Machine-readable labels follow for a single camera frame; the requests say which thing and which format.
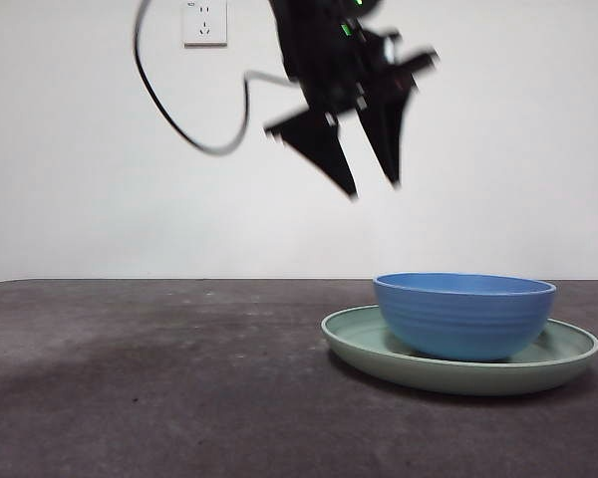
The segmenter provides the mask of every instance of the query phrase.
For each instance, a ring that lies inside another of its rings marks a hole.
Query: electrical outlet
[[[186,47],[228,44],[228,1],[190,0],[183,4],[183,44]]]

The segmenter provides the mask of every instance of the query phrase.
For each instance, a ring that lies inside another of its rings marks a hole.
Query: dark gray tabletop
[[[598,282],[553,317],[598,337]],[[412,390],[328,352],[369,281],[0,284],[0,478],[598,477],[598,355],[520,397]]]

